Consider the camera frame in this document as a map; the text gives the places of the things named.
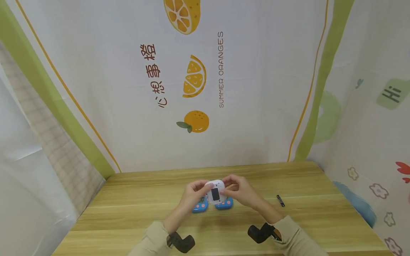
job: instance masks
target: orange stripe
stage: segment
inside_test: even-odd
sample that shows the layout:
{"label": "orange stripe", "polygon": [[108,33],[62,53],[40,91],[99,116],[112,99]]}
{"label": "orange stripe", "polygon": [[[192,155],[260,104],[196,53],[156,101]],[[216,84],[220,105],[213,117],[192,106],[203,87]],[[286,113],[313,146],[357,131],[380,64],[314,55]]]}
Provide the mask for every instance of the orange stripe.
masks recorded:
{"label": "orange stripe", "polygon": [[313,88],[314,75],[315,75],[315,72],[316,72],[317,56],[319,55],[320,45],[322,44],[322,39],[323,39],[323,36],[324,36],[324,34],[325,34],[325,30],[326,30],[326,24],[327,24],[327,22],[328,22],[328,5],[329,5],[329,0],[326,0],[325,24],[324,24],[324,26],[323,26],[322,35],[320,36],[319,45],[317,46],[316,58],[314,59],[312,82],[310,83],[310,89],[309,89],[309,93],[308,93],[308,95],[307,95],[307,99],[306,99],[306,102],[305,102],[305,106],[303,107],[302,115],[301,115],[301,117],[299,118],[298,126],[296,126],[296,131],[295,131],[295,133],[293,134],[293,138],[292,138],[292,141],[291,141],[290,146],[289,146],[289,154],[288,154],[288,156],[287,156],[287,161],[288,161],[288,162],[289,162],[289,159],[290,159],[290,154],[292,153],[293,142],[295,142],[296,135],[297,135],[297,133],[298,133],[298,131],[299,131],[299,128],[300,128],[300,126],[301,126],[301,123],[302,123],[303,117],[304,117],[304,115],[305,115],[306,109],[308,108],[307,106],[308,106],[308,104],[309,104],[310,94],[311,94],[312,88]]}
{"label": "orange stripe", "polygon": [[43,47],[43,44],[41,43],[39,37],[37,36],[36,32],[33,29],[33,26],[31,25],[30,21],[27,18],[27,15],[25,14],[20,2],[18,0],[16,0],[16,4],[18,5],[18,8],[20,9],[21,13],[24,16],[24,19],[26,20],[28,26],[30,27],[31,32],[33,33],[34,37],[37,40],[37,43],[40,45],[41,50],[43,51],[43,54],[45,55],[48,63],[50,64],[51,68],[53,69],[54,73],[56,74],[56,76],[58,77],[58,80],[60,80],[61,84],[63,85],[64,89],[66,90],[66,92],[68,93],[68,95],[70,96],[71,100],[74,102],[74,104],[77,106],[78,110],[80,111],[80,113],[82,114],[82,116],[85,118],[85,120],[87,121],[87,123],[90,125],[90,127],[93,129],[93,131],[95,132],[95,134],[97,135],[98,139],[100,140],[100,142],[102,143],[102,145],[104,146],[104,148],[106,149],[106,151],[108,152],[108,154],[111,156],[111,159],[115,162],[118,170],[120,172],[120,166],[118,165],[117,161],[115,160],[114,156],[111,154],[110,150],[108,149],[107,145],[105,144],[105,142],[103,141],[103,139],[101,138],[100,134],[97,132],[96,128],[94,127],[94,125],[91,123],[90,119],[87,117],[87,115],[84,113],[83,109],[80,107],[80,105],[78,104],[77,100],[74,98],[73,94],[70,92],[70,90],[68,89],[66,83],[64,83],[63,79],[61,78],[60,74],[58,73],[57,69],[54,67],[54,64],[51,62],[50,57],[48,56],[46,50]]}

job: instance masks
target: small black object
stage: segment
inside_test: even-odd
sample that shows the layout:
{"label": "small black object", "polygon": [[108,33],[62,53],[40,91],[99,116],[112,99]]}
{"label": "small black object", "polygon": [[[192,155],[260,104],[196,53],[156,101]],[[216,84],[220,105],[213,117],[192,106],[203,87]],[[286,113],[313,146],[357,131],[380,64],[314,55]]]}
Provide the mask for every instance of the small black object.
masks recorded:
{"label": "small black object", "polygon": [[280,202],[280,205],[281,205],[282,207],[284,207],[284,206],[285,206],[285,203],[282,201],[282,198],[281,198],[279,195],[276,195],[276,197],[278,198],[278,200],[279,200],[279,202]]}
{"label": "small black object", "polygon": [[169,235],[167,244],[169,247],[171,245],[174,245],[175,248],[177,248],[177,250],[182,253],[187,253],[190,249],[192,249],[195,246],[195,240],[191,235],[182,239],[177,232],[174,232],[171,235]]}
{"label": "small black object", "polygon": [[275,240],[281,241],[282,239],[274,232],[275,227],[265,223],[262,228],[250,226],[248,229],[248,236],[250,236],[256,243],[260,244],[264,242],[268,237],[273,236]]}

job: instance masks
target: white device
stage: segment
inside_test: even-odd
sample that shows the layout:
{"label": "white device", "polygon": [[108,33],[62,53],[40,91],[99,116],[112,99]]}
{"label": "white device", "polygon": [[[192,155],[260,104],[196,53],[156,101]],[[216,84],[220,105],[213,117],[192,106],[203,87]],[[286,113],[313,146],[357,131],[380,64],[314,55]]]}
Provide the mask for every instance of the white device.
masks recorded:
{"label": "white device", "polygon": [[225,202],[228,198],[227,196],[221,195],[221,189],[225,188],[225,184],[222,180],[216,179],[214,181],[208,181],[205,185],[212,183],[214,188],[211,189],[208,193],[206,193],[205,197],[208,200],[209,204],[219,204]]}

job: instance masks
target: black clip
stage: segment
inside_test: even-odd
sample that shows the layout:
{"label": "black clip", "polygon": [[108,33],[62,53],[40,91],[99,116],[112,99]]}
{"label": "black clip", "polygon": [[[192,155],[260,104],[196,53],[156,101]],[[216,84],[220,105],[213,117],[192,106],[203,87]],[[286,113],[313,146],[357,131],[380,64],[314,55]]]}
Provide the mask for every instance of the black clip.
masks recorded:
{"label": "black clip", "polygon": [[190,249],[192,249],[195,246],[195,240],[191,235],[182,239],[177,232],[174,232],[171,235],[169,235],[168,246],[171,245],[174,245],[178,251],[182,253],[187,253]]}
{"label": "black clip", "polygon": [[267,223],[263,224],[260,230],[259,228],[252,225],[248,229],[248,236],[250,236],[256,243],[260,244],[264,242],[269,236],[273,236],[275,238],[276,234],[273,232],[274,230],[275,228]]}

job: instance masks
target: flower pattern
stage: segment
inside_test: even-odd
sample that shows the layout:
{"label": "flower pattern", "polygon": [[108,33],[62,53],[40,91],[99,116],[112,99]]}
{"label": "flower pattern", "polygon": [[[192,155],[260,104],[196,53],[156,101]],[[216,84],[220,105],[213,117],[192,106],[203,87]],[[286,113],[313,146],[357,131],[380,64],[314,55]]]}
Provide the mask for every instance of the flower pattern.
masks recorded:
{"label": "flower pattern", "polygon": [[356,172],[356,169],[354,167],[350,167],[349,169],[347,169],[347,174],[354,181],[359,178],[359,174]]}
{"label": "flower pattern", "polygon": [[389,192],[387,189],[382,187],[380,184],[373,183],[373,185],[370,185],[369,188],[372,190],[373,194],[381,199],[386,199],[387,196],[389,195]]}
{"label": "flower pattern", "polygon": [[392,227],[392,226],[396,225],[396,221],[393,218],[393,213],[391,213],[391,212],[386,213],[386,216],[384,218],[384,222],[389,227]]}
{"label": "flower pattern", "polygon": [[389,248],[390,251],[396,256],[402,256],[403,255],[403,249],[396,243],[396,241],[389,237],[385,239],[385,243],[387,247]]}

